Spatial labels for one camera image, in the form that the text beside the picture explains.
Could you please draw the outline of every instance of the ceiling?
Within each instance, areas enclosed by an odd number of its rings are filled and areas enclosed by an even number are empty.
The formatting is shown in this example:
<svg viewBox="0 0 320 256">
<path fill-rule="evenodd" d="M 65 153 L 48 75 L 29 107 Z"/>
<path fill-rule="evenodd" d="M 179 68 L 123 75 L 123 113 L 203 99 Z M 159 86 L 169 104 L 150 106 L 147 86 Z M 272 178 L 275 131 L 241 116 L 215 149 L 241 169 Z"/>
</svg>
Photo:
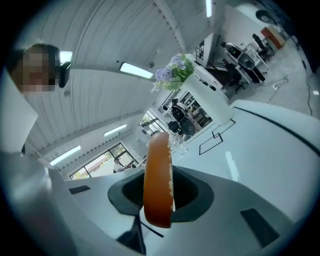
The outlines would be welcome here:
<svg viewBox="0 0 320 256">
<path fill-rule="evenodd" d="M 211 32 L 204 0 L 64 0 L 49 5 L 25 28 L 17 46 L 53 44 L 73 52 L 72 66 L 64 89 L 27 96 L 39 117 L 26 153 L 48 163 L 81 145 L 81 151 L 56 165 L 71 170 L 75 159 L 86 161 L 89 153 L 119 142 L 136 129 L 157 97 L 150 93 L 150 80 L 120 73 L 122 62 L 155 73 L 176 53 L 193 52 Z M 127 124 L 120 131 L 124 134 L 111 141 L 103 137 L 122 124 Z"/>
</svg>

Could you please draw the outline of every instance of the ceiling light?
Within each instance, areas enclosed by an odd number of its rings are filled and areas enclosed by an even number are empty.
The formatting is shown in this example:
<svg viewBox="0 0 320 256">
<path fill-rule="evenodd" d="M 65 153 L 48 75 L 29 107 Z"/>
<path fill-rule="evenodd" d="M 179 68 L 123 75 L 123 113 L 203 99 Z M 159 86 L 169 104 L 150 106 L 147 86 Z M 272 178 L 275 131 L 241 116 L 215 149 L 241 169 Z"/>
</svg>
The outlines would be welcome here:
<svg viewBox="0 0 320 256">
<path fill-rule="evenodd" d="M 63 65 L 66 62 L 71 62 L 72 51 L 63 50 L 60 51 L 60 65 Z"/>
<path fill-rule="evenodd" d="M 110 131 L 107 131 L 107 132 L 104 133 L 104 137 L 106 137 L 106 136 L 108 136 L 108 135 L 110 135 L 110 134 L 113 134 L 113 133 L 115 133 L 116 131 L 119 131 L 119 130 L 123 129 L 123 128 L 125 128 L 126 126 L 127 126 L 127 124 L 124 124 L 124 125 L 121 125 L 121 126 L 119 126 L 119 127 L 117 127 L 117 128 L 114 128 L 114 129 L 112 129 L 112 130 L 110 130 Z"/>
<path fill-rule="evenodd" d="M 210 18 L 212 16 L 212 4 L 211 0 L 205 0 L 206 16 Z"/>
<path fill-rule="evenodd" d="M 79 151 L 81 149 L 80 145 L 74 147 L 73 149 L 70 149 L 69 151 L 65 152 L 64 154 L 58 156 L 56 159 L 52 160 L 50 162 L 50 165 L 55 166 L 57 163 L 61 162 L 63 159 L 71 156 L 73 153 Z"/>
<path fill-rule="evenodd" d="M 152 78 L 152 76 L 154 75 L 153 73 L 146 71 L 140 67 L 128 64 L 123 62 L 121 67 L 120 67 L 120 71 L 125 72 L 125 73 L 129 73 L 129 74 L 133 74 L 139 77 L 143 77 L 143 78 Z"/>
</svg>

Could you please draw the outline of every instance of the window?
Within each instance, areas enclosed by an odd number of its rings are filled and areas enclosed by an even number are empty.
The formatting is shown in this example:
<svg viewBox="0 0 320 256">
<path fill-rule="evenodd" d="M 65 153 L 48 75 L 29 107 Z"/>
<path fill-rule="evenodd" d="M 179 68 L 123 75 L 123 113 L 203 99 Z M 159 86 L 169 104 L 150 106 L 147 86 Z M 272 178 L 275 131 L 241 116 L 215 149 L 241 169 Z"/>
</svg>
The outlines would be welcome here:
<svg viewBox="0 0 320 256">
<path fill-rule="evenodd" d="M 116 159 L 119 159 L 120 164 L 123 167 L 132 164 L 135 164 L 135 166 L 138 165 L 137 161 L 132 157 L 132 155 L 121 143 L 119 143 L 118 145 L 109 149 L 107 152 L 98 156 L 90 163 L 86 164 L 80 170 L 71 174 L 69 177 L 71 180 L 80 180 L 113 174 Z"/>
<path fill-rule="evenodd" d="M 149 135 L 152 135 L 154 132 L 166 132 L 167 130 L 166 126 L 149 110 L 145 113 L 140 125 Z"/>
</svg>

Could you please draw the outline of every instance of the office chair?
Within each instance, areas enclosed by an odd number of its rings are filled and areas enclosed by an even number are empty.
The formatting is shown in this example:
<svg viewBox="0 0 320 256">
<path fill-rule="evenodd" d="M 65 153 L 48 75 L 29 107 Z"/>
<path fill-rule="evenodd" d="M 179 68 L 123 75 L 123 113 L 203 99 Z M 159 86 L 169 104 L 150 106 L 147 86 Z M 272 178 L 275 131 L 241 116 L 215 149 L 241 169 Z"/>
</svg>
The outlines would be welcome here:
<svg viewBox="0 0 320 256">
<path fill-rule="evenodd" d="M 265 46 L 265 44 L 261 41 L 260 37 L 256 34 L 253 34 L 252 37 L 261 49 L 257 51 L 259 56 L 262 57 L 263 60 L 268 59 L 268 61 L 270 61 L 270 56 L 272 56 L 272 54 L 268 54 L 268 47 Z"/>
<path fill-rule="evenodd" d="M 225 65 L 225 68 L 228 71 L 228 73 L 230 75 L 230 78 L 231 78 L 231 79 L 229 79 L 228 86 L 237 85 L 237 87 L 235 88 L 235 94 L 238 94 L 238 90 L 240 88 L 246 89 L 244 87 L 244 84 L 246 84 L 247 82 L 241 82 L 240 81 L 242 79 L 242 76 L 238 72 L 238 70 L 236 69 L 235 65 L 233 65 L 232 63 L 229 63 L 229 64 Z"/>
</svg>

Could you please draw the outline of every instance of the fluorescent light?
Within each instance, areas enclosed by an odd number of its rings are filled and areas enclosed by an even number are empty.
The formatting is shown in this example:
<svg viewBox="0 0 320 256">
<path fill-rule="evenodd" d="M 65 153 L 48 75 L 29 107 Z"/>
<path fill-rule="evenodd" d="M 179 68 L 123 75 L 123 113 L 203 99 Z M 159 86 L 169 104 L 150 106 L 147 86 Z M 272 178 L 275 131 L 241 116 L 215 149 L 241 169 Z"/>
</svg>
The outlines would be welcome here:
<svg viewBox="0 0 320 256">
<path fill-rule="evenodd" d="M 152 78 L 152 76 L 154 75 L 153 73 L 146 71 L 140 67 L 128 64 L 128 63 L 122 63 L 121 67 L 120 67 L 120 71 L 125 72 L 125 73 L 129 73 L 129 74 L 133 74 L 139 77 L 143 77 L 143 78 Z"/>
<path fill-rule="evenodd" d="M 107 131 L 107 132 L 104 133 L 104 137 L 106 137 L 106 136 L 108 136 L 108 135 L 110 135 L 110 134 L 113 134 L 113 133 L 115 133 L 116 131 L 119 131 L 119 130 L 123 129 L 123 128 L 125 128 L 126 126 L 127 126 L 127 124 L 124 124 L 124 125 L 121 125 L 121 126 L 119 126 L 119 127 L 117 127 L 117 128 L 114 128 L 114 129 L 112 129 L 112 130 L 110 130 L 110 131 Z"/>
<path fill-rule="evenodd" d="M 61 162 L 63 159 L 71 156 L 73 153 L 79 151 L 81 149 L 80 145 L 74 147 L 73 149 L 70 149 L 69 151 L 65 152 L 64 154 L 58 156 L 56 159 L 52 160 L 50 162 L 50 165 L 55 166 L 57 163 Z"/>
<path fill-rule="evenodd" d="M 68 51 L 68 50 L 60 51 L 60 65 L 66 62 L 71 62 L 71 58 L 72 58 L 72 51 Z"/>
<path fill-rule="evenodd" d="M 206 16 L 210 18 L 212 16 L 212 3 L 211 0 L 205 0 Z"/>
</svg>

